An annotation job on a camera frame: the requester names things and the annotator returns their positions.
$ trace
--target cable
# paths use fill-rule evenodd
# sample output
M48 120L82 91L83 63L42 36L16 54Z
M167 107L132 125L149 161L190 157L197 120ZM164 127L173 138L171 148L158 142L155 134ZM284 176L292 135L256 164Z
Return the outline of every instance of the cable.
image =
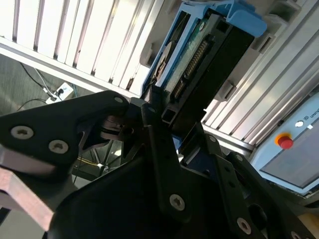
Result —
M23 107L23 106L25 106L26 104L28 104L29 102L32 102L32 101L40 101L40 102L42 102L42 103L45 103L45 104L46 104L46 102L45 102L45 100L44 100L44 99L32 99L32 100L29 100L29 101L27 101L27 102L23 103L23 104L22 104L22 106L20 106L20 108L19 108L19 109L17 109L16 111L18 112L19 110L21 110L21 109L22 109L22 107Z
M92 162L90 162L89 160L84 159L84 158L82 158L82 159L77 158L77 160L81 160L82 162L84 162L84 163L86 163L86 164L89 164L89 165L92 165L92 166L98 166L96 163L92 163Z
M39 77L41 78L42 82L44 83L44 85L45 85L45 87L46 87L46 90L47 90L53 97L56 97L56 95L53 94L53 93L50 91L48 85L47 85L46 82L44 81L44 78L42 77L42 75L40 74L40 72L38 71L38 69L35 69L35 71L38 73Z
M82 156L81 156L81 159L80 159L80 162L79 162L79 165L78 165L78 170L76 171L76 175L75 175L75 178L74 178L73 184L75 184L75 180L76 180L76 178L78 177L81 162L82 162Z
M78 91L76 89L76 86L74 84L72 84L72 86L73 86L75 97L78 97Z
M20 63L20 65L23 67L23 69L24 69L24 71L26 72L26 74L30 77L30 79L33 80L38 86L40 86L40 87L43 89L44 86L41 85L39 82L37 82L37 81L30 75L30 73L27 71L27 69L24 67L24 65L23 65L21 62L19 62L19 63Z

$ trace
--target green circuit board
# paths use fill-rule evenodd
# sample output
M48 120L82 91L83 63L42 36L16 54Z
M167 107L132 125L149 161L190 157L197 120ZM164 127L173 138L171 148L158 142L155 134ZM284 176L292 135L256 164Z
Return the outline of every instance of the green circuit board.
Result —
M185 45L170 77L168 78L164 89L171 93L174 88L176 87L177 83L179 82L181 76L185 72L187 66L189 65L190 61L192 60L194 54L196 53L198 47L200 46L201 42L207 36L214 24L216 22L216 17L213 15L209 19L202 19L199 24L197 24L196 28L194 29L193 33L191 34L188 43Z

